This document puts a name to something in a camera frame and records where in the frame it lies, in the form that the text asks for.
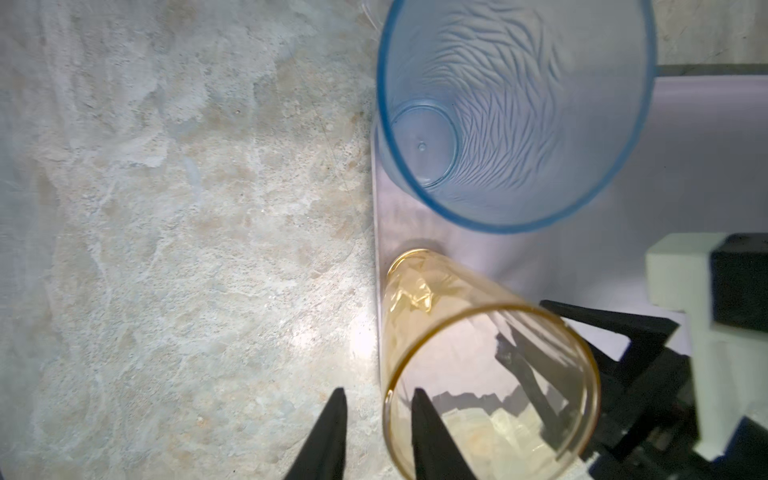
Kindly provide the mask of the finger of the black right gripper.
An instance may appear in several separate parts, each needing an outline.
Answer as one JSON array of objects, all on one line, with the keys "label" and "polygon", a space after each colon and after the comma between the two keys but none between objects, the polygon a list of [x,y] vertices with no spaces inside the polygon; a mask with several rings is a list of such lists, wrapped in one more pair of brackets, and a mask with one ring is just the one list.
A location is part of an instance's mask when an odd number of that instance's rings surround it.
[{"label": "finger of the black right gripper", "polygon": [[512,326],[495,336],[495,359],[511,373],[540,419],[539,434],[559,456],[576,439],[576,353],[561,333]]}]

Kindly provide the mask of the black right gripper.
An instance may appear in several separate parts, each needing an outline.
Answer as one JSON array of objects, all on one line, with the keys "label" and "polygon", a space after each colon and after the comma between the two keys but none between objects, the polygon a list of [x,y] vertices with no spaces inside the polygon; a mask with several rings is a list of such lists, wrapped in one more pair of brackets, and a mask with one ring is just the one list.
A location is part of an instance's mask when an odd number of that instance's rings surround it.
[{"label": "black right gripper", "polygon": [[645,265],[650,301],[686,316],[687,354],[667,344],[679,328],[671,319],[539,302],[629,340],[619,360],[587,341],[604,393],[591,477],[765,478],[766,235],[670,234]]}]

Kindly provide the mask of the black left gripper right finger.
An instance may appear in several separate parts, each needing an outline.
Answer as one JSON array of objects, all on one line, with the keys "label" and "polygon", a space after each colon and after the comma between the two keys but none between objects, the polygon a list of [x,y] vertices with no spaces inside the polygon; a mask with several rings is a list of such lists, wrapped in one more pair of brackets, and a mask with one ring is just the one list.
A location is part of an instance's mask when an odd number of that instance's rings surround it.
[{"label": "black left gripper right finger", "polygon": [[417,480],[476,480],[427,393],[416,388],[411,432]]}]

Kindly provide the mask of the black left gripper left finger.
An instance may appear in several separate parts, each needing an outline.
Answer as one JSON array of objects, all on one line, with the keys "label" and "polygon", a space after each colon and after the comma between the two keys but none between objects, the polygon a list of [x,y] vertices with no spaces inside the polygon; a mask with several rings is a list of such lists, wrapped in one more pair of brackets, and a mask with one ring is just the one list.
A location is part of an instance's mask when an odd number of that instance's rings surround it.
[{"label": "black left gripper left finger", "polygon": [[342,480],[346,461],[347,398],[336,388],[315,422],[285,480]]}]

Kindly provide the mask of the yellow transparent tall glass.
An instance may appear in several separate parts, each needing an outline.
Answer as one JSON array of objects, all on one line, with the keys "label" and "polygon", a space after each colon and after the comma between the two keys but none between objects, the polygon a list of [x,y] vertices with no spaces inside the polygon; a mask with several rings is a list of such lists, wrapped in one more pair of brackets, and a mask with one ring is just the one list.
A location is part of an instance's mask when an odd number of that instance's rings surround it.
[{"label": "yellow transparent tall glass", "polygon": [[[520,384],[495,359],[508,328],[561,333],[576,353],[576,439],[559,456]],[[600,379],[587,344],[558,315],[428,249],[400,255],[381,287],[383,433],[401,475],[415,477],[411,401],[430,398],[478,479],[556,479],[577,463],[597,423]]]}]

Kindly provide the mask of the lilac plastic tray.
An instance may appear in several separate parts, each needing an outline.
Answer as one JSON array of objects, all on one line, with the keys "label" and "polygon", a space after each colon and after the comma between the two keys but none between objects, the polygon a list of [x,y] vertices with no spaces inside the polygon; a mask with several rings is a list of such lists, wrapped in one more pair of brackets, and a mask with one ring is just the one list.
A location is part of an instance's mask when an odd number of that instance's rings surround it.
[{"label": "lilac plastic tray", "polygon": [[646,281],[647,251],[677,233],[767,229],[767,80],[662,77],[640,140],[610,184],[553,225],[485,234],[452,224],[373,169],[377,274],[427,248],[520,294],[662,316]]}]

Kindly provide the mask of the blue transparent tall glass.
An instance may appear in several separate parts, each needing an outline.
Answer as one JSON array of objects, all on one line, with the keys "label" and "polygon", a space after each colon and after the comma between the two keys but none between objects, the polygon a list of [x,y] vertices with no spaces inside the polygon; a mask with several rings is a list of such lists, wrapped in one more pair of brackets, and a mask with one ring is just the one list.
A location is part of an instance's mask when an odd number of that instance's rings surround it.
[{"label": "blue transparent tall glass", "polygon": [[629,157],[656,42],[649,1],[394,1],[379,37],[373,154],[460,227],[543,228]]}]

